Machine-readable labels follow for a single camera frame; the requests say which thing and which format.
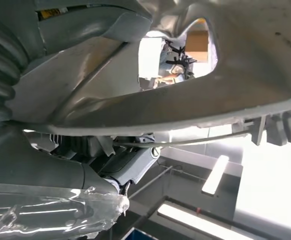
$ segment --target painted metal surface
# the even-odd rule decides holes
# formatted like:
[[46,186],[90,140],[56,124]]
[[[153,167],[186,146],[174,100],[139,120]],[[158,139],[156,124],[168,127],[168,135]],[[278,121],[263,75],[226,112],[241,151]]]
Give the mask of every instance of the painted metal surface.
[[139,2],[153,16],[152,30],[170,38],[205,18],[216,47],[217,66],[192,81],[114,94],[69,109],[62,119],[53,116],[26,126],[72,136],[139,135],[193,124],[222,125],[291,109],[291,0]]
[[13,88],[17,94],[8,101],[13,117],[19,121],[44,122],[85,77],[109,58],[121,42],[93,37],[59,52],[35,67]]

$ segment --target fluorescent ceiling light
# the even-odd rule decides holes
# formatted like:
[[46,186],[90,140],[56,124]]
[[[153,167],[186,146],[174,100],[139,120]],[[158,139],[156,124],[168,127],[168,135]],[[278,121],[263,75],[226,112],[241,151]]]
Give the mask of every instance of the fluorescent ceiling light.
[[167,204],[162,204],[158,210],[158,213],[172,218],[190,227],[196,228],[209,235],[215,236],[223,240],[253,240],[252,238],[235,232],[220,225],[212,223],[185,212]]
[[219,158],[218,158],[214,167],[212,169],[210,176],[202,187],[202,192],[214,195],[229,161],[229,158],[228,156],[219,156]]

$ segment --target white wall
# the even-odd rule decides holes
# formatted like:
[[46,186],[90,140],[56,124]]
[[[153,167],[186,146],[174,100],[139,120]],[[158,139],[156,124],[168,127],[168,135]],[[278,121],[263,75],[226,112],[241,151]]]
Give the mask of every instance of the white wall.
[[291,143],[266,143],[266,132],[259,147],[244,141],[234,220],[291,240]]

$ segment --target clear plastic sheet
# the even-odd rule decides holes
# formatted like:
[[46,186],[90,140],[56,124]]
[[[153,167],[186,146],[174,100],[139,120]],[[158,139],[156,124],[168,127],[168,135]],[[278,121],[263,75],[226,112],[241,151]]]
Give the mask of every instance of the clear plastic sheet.
[[0,239],[67,240],[108,230],[129,207],[124,195],[0,183]]

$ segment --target gray metal panel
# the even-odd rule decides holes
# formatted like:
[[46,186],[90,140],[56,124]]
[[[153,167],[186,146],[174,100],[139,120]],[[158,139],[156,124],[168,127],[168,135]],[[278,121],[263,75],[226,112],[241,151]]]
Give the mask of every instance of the gray metal panel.
[[[284,41],[290,39],[291,28],[283,20],[281,10],[271,10],[269,2],[264,1],[140,2],[149,10],[153,7],[158,17],[156,21],[155,16],[152,29],[172,37],[198,18],[206,18],[218,53],[217,66],[207,76],[91,102],[64,120],[32,128],[73,136],[136,135],[194,124],[226,124],[291,109],[291,45]],[[285,14],[291,16],[291,3],[287,0],[271,3],[285,7]],[[254,21],[259,14],[262,18]],[[269,14],[272,22],[265,24]]]
[[121,44],[93,37],[37,63],[38,67],[26,70],[26,75],[13,86],[16,97],[6,105],[13,110],[15,120],[46,121],[56,106]]
[[147,33],[151,20],[120,8],[96,6],[50,17],[38,27],[48,54],[75,46],[92,37],[105,36],[136,42]]
[[78,84],[50,119],[62,121],[94,101],[139,92],[139,45],[137,42],[121,46],[104,67],[96,69]]
[[84,5],[117,6],[132,10],[149,19],[152,18],[151,14],[142,8],[136,0],[35,0],[35,4],[36,10],[58,9]]

